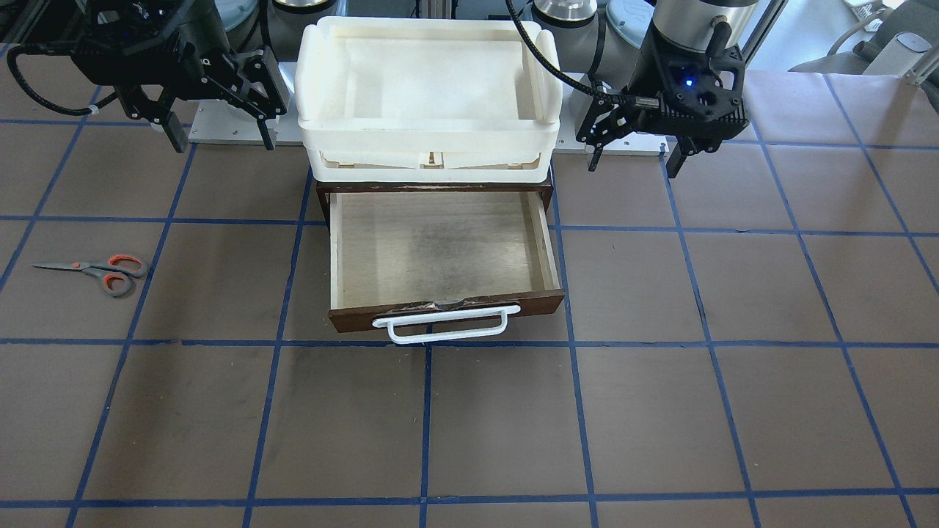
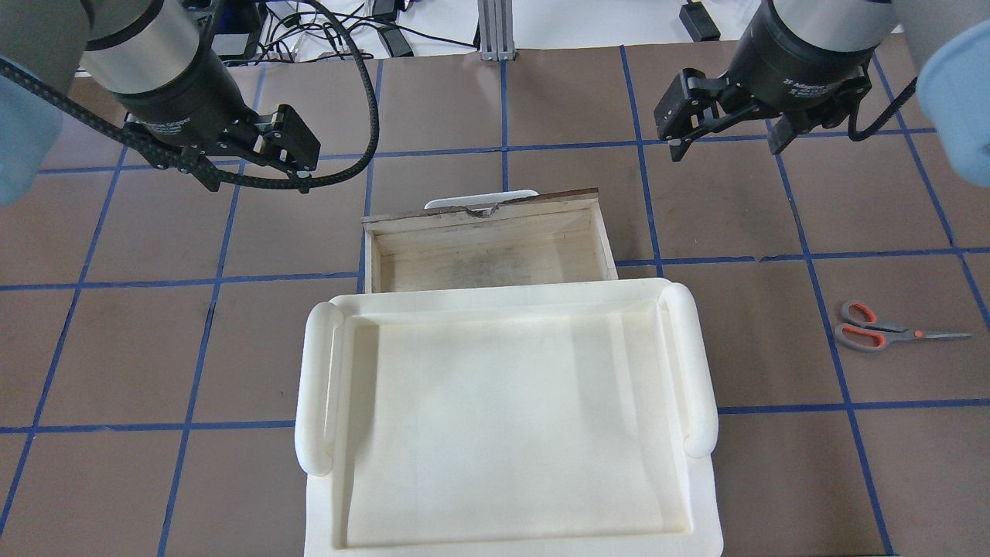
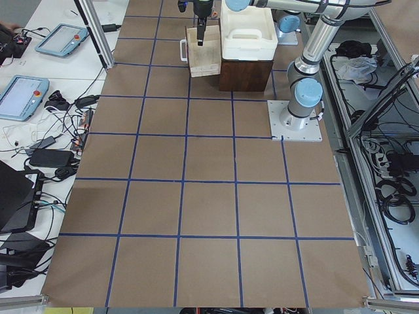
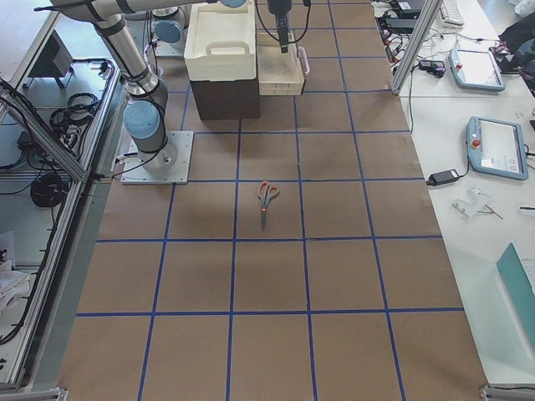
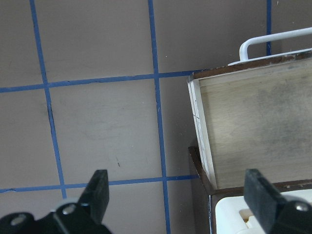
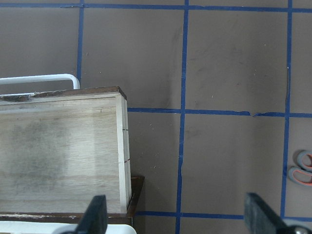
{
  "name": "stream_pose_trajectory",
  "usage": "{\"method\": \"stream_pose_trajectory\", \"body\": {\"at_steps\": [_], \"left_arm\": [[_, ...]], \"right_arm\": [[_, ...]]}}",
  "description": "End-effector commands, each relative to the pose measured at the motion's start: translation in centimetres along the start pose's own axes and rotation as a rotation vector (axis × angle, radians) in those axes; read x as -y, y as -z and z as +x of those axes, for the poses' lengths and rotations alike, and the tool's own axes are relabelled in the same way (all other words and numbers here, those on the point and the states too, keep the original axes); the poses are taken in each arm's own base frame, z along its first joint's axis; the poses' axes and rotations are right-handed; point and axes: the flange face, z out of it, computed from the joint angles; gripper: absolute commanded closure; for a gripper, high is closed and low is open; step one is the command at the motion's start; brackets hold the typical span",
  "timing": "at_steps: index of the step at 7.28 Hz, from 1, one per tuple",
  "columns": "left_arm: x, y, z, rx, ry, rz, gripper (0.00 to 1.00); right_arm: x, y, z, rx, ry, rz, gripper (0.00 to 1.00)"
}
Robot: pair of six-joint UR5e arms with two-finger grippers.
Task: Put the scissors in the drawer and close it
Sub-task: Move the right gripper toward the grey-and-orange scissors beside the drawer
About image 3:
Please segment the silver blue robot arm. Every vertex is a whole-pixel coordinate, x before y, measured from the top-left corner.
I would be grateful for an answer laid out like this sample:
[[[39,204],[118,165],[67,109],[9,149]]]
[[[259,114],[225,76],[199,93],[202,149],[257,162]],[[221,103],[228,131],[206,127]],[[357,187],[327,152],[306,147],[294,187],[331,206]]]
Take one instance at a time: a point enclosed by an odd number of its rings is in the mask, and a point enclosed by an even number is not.
[[[249,6],[319,14],[320,18],[306,43],[301,56],[291,62],[287,78],[292,93],[287,107],[280,113],[280,123],[292,131],[303,130],[310,114],[320,102],[323,88],[314,78],[319,63],[336,35],[347,20],[355,20],[372,8],[388,4],[388,1],[227,1],[227,7],[235,12]]]

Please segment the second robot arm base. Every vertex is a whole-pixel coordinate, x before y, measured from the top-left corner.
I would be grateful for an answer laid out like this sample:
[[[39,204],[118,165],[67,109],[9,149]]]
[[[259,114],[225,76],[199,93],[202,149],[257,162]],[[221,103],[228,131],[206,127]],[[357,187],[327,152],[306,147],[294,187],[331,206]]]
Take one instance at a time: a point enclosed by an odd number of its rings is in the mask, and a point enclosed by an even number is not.
[[[276,22],[278,44],[297,46],[298,39],[296,32],[300,28],[301,24],[299,12],[276,10],[273,17]]]

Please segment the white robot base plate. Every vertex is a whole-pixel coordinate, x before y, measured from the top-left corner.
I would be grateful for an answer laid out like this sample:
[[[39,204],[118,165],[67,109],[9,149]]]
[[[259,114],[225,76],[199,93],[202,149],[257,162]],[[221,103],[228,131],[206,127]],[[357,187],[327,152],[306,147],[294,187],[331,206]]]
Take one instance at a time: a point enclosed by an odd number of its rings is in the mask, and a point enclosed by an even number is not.
[[[310,116],[296,118],[288,111],[287,100],[268,100],[270,133],[273,141],[322,142],[316,110]]]

